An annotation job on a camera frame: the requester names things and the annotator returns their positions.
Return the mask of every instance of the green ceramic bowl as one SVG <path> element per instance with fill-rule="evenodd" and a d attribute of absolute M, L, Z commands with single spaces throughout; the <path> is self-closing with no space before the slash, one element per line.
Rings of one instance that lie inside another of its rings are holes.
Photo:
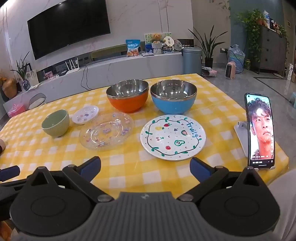
<path fill-rule="evenodd" d="M 52 137 L 60 137 L 66 133 L 70 124 L 69 113 L 66 110 L 57 110 L 48 115 L 42 122 L 44 132 Z"/>

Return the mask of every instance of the teddy bear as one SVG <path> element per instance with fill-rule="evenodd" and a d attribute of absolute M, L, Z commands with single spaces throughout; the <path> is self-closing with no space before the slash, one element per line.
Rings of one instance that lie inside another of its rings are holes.
<path fill-rule="evenodd" d="M 151 43 L 160 43 L 161 42 L 161 34 L 153 34 Z"/>

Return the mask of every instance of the chair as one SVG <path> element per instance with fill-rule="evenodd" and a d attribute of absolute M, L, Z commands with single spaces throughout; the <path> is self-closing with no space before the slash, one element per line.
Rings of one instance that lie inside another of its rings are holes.
<path fill-rule="evenodd" d="M 289 99 L 289 102 L 293 105 L 293 107 L 296 109 L 296 92 L 293 92 L 290 99 Z"/>

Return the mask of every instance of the smartphone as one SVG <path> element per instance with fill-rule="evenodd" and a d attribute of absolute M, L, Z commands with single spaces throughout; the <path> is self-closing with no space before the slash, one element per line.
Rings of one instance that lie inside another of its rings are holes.
<path fill-rule="evenodd" d="M 265 95 L 244 95 L 248 120 L 248 165 L 259 169 L 274 166 L 274 122 L 270 100 Z"/>

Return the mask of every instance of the yellow checkered tablecloth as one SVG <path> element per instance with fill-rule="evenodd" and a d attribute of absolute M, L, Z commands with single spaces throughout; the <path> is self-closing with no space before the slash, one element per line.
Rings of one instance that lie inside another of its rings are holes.
<path fill-rule="evenodd" d="M 196 156 L 211 166 L 223 165 L 230 171 L 241 171 L 247 158 L 233 126 L 246 120 L 246 112 L 229 96 L 197 74 L 176 75 L 147 80 L 149 85 L 165 79 L 181 79 L 198 88 L 193 107 L 184 115 L 198 121 L 205 129 L 207 140 Z M 18 165 L 21 174 L 15 179 L 26 178 L 36 167 L 60 170 L 66 165 L 80 165 L 93 156 L 102 161 L 101 172 L 92 183 L 117 198 L 120 191 L 160 192 L 171 191 L 174 197 L 198 184 L 189 170 L 190 159 L 166 161 L 150 155 L 140 143 L 142 127 L 151 119 L 163 115 L 149 95 L 144 107 L 130 114 L 135 127 L 131 136 L 110 150 L 88 150 L 78 139 L 82 128 L 70 121 L 67 133 L 51 138 L 41 129 L 47 115 L 58 110 L 68 110 L 70 116 L 87 105 L 99 107 L 99 114 L 115 112 L 106 96 L 106 88 L 66 97 L 42 105 L 13 117 L 0 132 L 7 147 L 1 154 L 0 168 Z M 288 169 L 288 157 L 276 144 L 276 168 L 260 171 L 265 182 L 270 182 Z"/>

